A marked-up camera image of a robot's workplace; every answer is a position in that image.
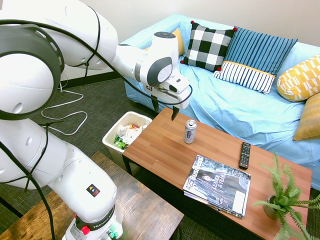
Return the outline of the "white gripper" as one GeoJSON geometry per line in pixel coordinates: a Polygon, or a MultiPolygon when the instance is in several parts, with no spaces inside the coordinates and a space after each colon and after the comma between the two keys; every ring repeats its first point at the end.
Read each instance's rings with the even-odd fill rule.
{"type": "Polygon", "coordinates": [[[159,112],[159,103],[172,106],[171,120],[173,121],[178,115],[180,109],[186,109],[189,105],[191,93],[188,87],[178,92],[172,85],[169,88],[160,86],[149,86],[151,101],[156,113],[159,112]]]}

